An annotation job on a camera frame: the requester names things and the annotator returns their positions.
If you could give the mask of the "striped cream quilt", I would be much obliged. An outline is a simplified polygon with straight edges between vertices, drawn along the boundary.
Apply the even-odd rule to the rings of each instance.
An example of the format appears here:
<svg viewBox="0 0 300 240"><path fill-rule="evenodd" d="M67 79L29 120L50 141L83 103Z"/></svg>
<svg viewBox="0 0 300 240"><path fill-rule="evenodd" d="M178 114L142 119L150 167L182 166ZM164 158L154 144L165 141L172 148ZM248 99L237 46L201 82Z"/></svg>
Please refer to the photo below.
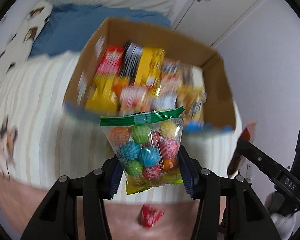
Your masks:
<svg viewBox="0 0 300 240"><path fill-rule="evenodd" d="M8 165L11 179L48 190L61 175L85 176L113 156L102 128L65 113L63 98L79 58L67 51L40 55L9 70L0 84L0 128L17 128L13 147L15 166ZM226 168L242 132L235 104L236 129L230 132L183 133L181 143L203 167L227 177ZM163 204L190 200L183 185L154 187L128 196L125 176L113 201L129 204Z"/></svg>

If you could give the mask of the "blue cardboard snack box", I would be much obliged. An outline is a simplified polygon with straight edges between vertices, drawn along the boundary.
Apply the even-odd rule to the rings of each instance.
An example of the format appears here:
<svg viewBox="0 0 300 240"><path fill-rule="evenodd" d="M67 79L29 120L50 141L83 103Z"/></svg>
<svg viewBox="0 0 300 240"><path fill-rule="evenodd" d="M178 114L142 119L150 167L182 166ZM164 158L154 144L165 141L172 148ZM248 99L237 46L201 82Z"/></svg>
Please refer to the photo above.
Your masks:
<svg viewBox="0 0 300 240"><path fill-rule="evenodd" d="M167 28L108 18L79 56L63 99L77 118L185 108L189 131L234 130L236 116L217 51Z"/></svg>

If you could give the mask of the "big yellow black bag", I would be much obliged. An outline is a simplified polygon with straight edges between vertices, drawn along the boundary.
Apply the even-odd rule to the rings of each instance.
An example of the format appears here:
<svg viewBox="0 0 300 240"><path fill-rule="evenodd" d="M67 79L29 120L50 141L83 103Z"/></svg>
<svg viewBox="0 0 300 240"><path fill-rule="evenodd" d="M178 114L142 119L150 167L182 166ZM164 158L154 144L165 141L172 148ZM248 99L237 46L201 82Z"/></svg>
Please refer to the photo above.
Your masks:
<svg viewBox="0 0 300 240"><path fill-rule="evenodd" d="M162 48L143 48L134 79L135 86L153 87L158 83L165 54Z"/></svg>

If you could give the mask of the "colourful candy ball bag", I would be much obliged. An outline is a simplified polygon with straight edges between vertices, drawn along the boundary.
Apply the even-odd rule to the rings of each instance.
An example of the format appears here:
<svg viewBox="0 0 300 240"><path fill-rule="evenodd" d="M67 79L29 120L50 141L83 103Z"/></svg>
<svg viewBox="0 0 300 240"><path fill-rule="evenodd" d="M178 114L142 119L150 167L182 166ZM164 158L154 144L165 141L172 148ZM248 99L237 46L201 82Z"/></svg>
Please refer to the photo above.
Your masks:
<svg viewBox="0 0 300 240"><path fill-rule="evenodd" d="M102 116L100 126L126 176L126 193L182 184L178 152L184 107Z"/></svg>

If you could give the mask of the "white door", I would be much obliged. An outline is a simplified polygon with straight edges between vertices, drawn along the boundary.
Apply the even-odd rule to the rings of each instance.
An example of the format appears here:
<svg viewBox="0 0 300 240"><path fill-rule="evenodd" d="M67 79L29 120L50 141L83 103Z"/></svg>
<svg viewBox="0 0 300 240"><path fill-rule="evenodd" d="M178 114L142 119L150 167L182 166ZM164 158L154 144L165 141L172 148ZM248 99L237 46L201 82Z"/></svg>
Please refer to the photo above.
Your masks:
<svg viewBox="0 0 300 240"><path fill-rule="evenodd" d="M212 46L258 1L188 0L172 28Z"/></svg>

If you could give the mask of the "red box snack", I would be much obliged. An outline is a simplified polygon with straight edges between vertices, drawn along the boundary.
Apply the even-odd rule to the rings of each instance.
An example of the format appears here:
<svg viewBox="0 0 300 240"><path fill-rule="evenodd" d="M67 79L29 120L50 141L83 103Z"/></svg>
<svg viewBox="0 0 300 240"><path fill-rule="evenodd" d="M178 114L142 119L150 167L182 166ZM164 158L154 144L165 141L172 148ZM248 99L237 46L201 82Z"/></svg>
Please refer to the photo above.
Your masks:
<svg viewBox="0 0 300 240"><path fill-rule="evenodd" d="M122 46L107 46L96 75L117 75L122 66L124 50Z"/></svg>

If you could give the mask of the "blue bed sheet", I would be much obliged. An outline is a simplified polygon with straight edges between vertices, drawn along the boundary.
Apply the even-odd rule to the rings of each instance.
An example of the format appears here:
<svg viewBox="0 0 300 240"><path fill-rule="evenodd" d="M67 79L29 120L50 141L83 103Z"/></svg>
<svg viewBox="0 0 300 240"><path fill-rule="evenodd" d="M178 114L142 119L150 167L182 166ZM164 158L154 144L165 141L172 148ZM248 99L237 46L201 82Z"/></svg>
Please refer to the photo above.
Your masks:
<svg viewBox="0 0 300 240"><path fill-rule="evenodd" d="M35 39L30 57L55 56L65 51L81 51L102 22L109 18L146 22L169 28L170 20L159 12L112 8L103 5L61 4L53 6L51 15Z"/></svg>

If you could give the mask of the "yellow chip bag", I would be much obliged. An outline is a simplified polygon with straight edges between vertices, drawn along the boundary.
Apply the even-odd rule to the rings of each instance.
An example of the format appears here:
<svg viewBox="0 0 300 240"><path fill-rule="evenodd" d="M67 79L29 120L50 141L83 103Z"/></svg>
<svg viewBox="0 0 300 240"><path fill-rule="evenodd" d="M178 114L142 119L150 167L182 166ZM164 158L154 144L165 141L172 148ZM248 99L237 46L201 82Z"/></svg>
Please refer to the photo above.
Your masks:
<svg viewBox="0 0 300 240"><path fill-rule="evenodd" d="M115 76L95 75L93 79L93 93L89 96L85 109L102 114L116 114L119 101L113 91Z"/></svg>

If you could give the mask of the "bear print pillow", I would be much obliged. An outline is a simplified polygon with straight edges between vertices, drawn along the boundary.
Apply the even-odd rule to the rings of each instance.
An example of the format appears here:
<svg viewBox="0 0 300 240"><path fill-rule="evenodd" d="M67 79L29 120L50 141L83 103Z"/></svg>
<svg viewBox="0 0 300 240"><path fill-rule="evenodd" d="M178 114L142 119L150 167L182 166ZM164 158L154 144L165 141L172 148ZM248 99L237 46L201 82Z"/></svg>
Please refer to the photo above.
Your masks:
<svg viewBox="0 0 300 240"><path fill-rule="evenodd" d="M32 45L49 20L52 4L40 1L28 13L16 34L0 54L0 83L13 67L27 61Z"/></svg>

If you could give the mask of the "small red snack packet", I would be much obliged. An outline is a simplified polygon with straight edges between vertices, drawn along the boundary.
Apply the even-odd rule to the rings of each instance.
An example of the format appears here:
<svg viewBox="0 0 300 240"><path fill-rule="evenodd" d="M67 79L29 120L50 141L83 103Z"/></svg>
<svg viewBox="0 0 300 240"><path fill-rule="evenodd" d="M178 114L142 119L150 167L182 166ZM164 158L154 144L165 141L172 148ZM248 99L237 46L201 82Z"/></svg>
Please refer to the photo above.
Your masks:
<svg viewBox="0 0 300 240"><path fill-rule="evenodd" d="M163 210L156 209L150 205L143 205L140 211L139 223L145 228L152 228L153 225L164 215Z"/></svg>

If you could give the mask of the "orange cartoon snack bag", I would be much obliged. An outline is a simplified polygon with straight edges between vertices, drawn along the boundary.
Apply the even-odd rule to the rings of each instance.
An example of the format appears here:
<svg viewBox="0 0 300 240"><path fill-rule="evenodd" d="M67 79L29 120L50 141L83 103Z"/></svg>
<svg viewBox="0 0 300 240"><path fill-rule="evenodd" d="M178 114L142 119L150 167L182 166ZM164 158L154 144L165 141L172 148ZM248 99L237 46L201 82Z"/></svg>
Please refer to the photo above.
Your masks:
<svg viewBox="0 0 300 240"><path fill-rule="evenodd" d="M147 87L126 86L120 94L120 115L129 115L151 110L151 102Z"/></svg>

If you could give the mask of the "dark red snack packet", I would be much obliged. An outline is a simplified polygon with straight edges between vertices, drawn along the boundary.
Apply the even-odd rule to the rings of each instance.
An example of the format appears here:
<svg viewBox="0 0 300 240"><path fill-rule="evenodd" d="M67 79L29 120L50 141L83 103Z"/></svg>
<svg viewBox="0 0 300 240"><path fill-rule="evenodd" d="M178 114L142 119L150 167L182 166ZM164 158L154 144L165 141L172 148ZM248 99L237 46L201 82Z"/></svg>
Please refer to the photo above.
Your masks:
<svg viewBox="0 0 300 240"><path fill-rule="evenodd" d="M228 178L234 178L243 165L245 161L245 147L247 146L248 142L253 143L256 133L256 125L257 121L248 121L241 135L239 136L236 149L227 168Z"/></svg>

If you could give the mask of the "yellow biscuit bag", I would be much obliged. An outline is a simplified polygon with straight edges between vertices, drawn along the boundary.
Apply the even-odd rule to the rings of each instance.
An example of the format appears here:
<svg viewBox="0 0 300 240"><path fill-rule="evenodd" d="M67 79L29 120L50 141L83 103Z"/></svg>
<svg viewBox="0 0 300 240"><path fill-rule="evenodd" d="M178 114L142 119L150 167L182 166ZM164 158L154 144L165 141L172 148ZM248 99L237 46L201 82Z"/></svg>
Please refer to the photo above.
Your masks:
<svg viewBox="0 0 300 240"><path fill-rule="evenodd" d="M178 73L181 76L181 85L177 90L177 105L185 108L185 123L189 125L192 122L203 122L207 97L203 70L190 64L181 64Z"/></svg>

